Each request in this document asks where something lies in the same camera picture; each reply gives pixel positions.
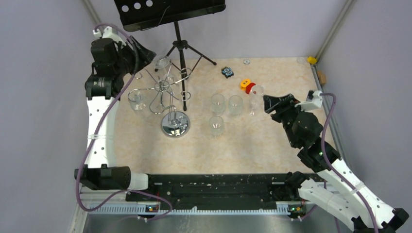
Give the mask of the yellow corner bracket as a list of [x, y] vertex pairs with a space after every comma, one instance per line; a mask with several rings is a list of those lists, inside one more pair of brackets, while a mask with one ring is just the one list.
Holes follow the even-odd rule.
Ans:
[[307, 62], [310, 63], [311, 65], [317, 64], [317, 59], [315, 57], [309, 56], [307, 57]]

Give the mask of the black music stand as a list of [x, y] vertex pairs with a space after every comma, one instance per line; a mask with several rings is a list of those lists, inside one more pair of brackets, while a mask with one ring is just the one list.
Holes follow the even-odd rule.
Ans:
[[205, 59], [214, 66], [217, 64], [182, 39], [179, 22], [222, 12], [226, 9], [224, 0], [116, 0], [114, 3], [123, 28], [128, 32], [144, 31], [173, 23], [176, 40], [166, 55], [169, 56], [174, 50], [179, 51], [182, 78], [189, 76], [184, 50], [189, 49], [199, 55], [198, 61]]

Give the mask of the red round toy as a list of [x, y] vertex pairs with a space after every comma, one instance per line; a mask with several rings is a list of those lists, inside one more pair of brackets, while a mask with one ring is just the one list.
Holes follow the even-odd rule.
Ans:
[[251, 89], [252, 89], [255, 85], [256, 85], [255, 83], [249, 83], [249, 84], [247, 85], [247, 87], [245, 88], [245, 93], [249, 95], [250, 92], [251, 92]]

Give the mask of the aluminium frame post left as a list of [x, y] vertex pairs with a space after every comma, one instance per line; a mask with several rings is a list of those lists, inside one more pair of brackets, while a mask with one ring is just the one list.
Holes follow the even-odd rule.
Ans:
[[91, 17], [93, 23], [95, 23], [97, 25], [97, 27], [95, 29], [101, 29], [103, 30], [105, 27], [110, 26], [114, 29], [116, 29], [116, 27], [114, 25], [109, 25], [109, 24], [104, 24], [102, 23], [100, 17], [97, 14], [97, 11], [95, 10], [94, 6], [92, 5], [91, 1], [89, 0], [83, 0], [82, 1], [85, 9], [87, 10], [87, 12], [89, 13], [89, 16]]

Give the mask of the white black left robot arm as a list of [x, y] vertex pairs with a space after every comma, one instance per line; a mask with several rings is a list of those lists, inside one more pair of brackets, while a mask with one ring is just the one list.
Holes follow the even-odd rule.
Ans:
[[81, 165], [83, 170], [79, 175], [76, 169], [74, 177], [91, 190], [137, 189], [143, 200], [151, 200], [156, 188], [148, 183], [148, 175], [117, 166], [114, 129], [120, 96], [124, 92], [124, 76], [144, 69], [156, 54], [134, 38], [129, 46], [111, 38], [97, 39], [91, 43], [91, 53], [92, 73], [85, 83], [89, 146]]

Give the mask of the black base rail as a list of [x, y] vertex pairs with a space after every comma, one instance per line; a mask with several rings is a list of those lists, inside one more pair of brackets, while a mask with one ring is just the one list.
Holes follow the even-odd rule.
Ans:
[[275, 210], [282, 201], [302, 199], [286, 184], [292, 173], [277, 174], [150, 174], [149, 196], [126, 195], [128, 202], [155, 202], [168, 210], [157, 197], [166, 199], [174, 210], [248, 211]]

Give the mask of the large plain wine glass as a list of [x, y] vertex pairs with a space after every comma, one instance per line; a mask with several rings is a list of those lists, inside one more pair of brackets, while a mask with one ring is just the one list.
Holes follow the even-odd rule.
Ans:
[[262, 85], [254, 85], [250, 92], [250, 115], [255, 115], [256, 106], [258, 104], [258, 100], [263, 96], [264, 87]]

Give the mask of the aluminium frame post right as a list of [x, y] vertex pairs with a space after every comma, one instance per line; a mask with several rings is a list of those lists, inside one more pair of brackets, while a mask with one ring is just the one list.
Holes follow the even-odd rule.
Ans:
[[332, 39], [334, 38], [335, 34], [339, 31], [341, 25], [343, 24], [345, 18], [353, 8], [357, 1], [356, 0], [346, 0], [342, 9], [340, 10], [338, 16], [336, 17], [336, 20], [332, 24], [332, 27], [330, 28], [325, 40], [323, 41], [321, 47], [319, 48], [315, 59], [317, 62], [320, 62], [325, 51], [327, 50], [328, 46], [332, 42]]

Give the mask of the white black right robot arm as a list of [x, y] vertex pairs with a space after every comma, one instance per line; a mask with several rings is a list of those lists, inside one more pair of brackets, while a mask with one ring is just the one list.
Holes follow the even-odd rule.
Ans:
[[396, 232], [409, 214], [375, 195], [326, 142], [330, 116], [321, 124], [313, 114], [313, 110], [322, 106], [324, 96], [321, 91], [310, 91], [303, 102], [292, 94], [263, 96], [264, 111], [282, 125], [290, 146], [299, 149], [301, 162], [336, 189], [331, 192], [309, 176], [294, 172], [285, 181], [286, 196], [314, 203], [355, 233]]

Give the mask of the small wooden block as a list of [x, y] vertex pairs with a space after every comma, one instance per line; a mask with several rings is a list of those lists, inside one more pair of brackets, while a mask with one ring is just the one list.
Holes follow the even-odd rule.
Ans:
[[317, 76], [318, 76], [320, 85], [325, 85], [327, 83], [326, 75], [321, 70], [317, 71]]

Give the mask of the black blue small device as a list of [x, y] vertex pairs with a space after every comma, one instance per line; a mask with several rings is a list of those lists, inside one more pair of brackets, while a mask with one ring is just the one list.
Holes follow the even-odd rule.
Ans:
[[234, 76], [234, 72], [230, 67], [223, 67], [221, 73], [228, 79], [229, 77]]

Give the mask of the tall wine glass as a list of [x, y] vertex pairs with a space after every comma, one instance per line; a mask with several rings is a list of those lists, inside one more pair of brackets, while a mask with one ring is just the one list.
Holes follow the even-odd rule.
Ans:
[[159, 56], [154, 61], [154, 70], [155, 72], [164, 70], [164, 69], [168, 70], [171, 65], [172, 65], [172, 62], [168, 56], [166, 55]]

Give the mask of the chrome wine glass rack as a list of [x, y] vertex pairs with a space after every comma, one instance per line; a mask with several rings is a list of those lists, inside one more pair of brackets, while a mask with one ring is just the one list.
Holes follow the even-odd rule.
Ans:
[[187, 114], [178, 111], [174, 101], [181, 101], [185, 103], [190, 99], [191, 93], [182, 91], [179, 97], [175, 94], [173, 87], [180, 87], [183, 85], [183, 81], [190, 77], [191, 69], [181, 69], [179, 72], [183, 74], [184, 71], [188, 71], [189, 74], [185, 74], [183, 78], [177, 79], [172, 73], [172, 66], [168, 70], [160, 70], [152, 74], [147, 69], [139, 73], [138, 79], [141, 79], [144, 74], [148, 74], [154, 81], [153, 87], [149, 88], [135, 88], [145, 95], [147, 100], [147, 107], [145, 110], [149, 110], [154, 115], [164, 115], [160, 127], [163, 134], [170, 138], [179, 138], [184, 136], [190, 129], [190, 119]]

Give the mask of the aluminium frame post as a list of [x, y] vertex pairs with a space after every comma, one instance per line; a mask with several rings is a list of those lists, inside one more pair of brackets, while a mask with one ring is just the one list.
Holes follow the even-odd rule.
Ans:
[[336, 20], [332, 24], [332, 27], [330, 28], [325, 40], [323, 41], [321, 47], [319, 48], [315, 59], [317, 62], [320, 62], [325, 51], [327, 50], [328, 46], [332, 42], [332, 39], [334, 38], [335, 34], [339, 31], [341, 25], [343, 24], [345, 18], [353, 8], [357, 1], [356, 0], [346, 0], [342, 9], [340, 10], [338, 16], [336, 17]]
[[97, 27], [95, 29], [101, 29], [103, 30], [105, 27], [110, 26], [114, 29], [116, 29], [116, 27], [114, 25], [109, 25], [109, 24], [104, 24], [102, 23], [100, 17], [97, 14], [97, 11], [95, 10], [94, 6], [92, 5], [91, 1], [89, 0], [83, 0], [82, 1], [85, 9], [87, 10], [87, 12], [89, 13], [89, 16], [91, 17], [93, 23], [95, 23], [97, 25]]

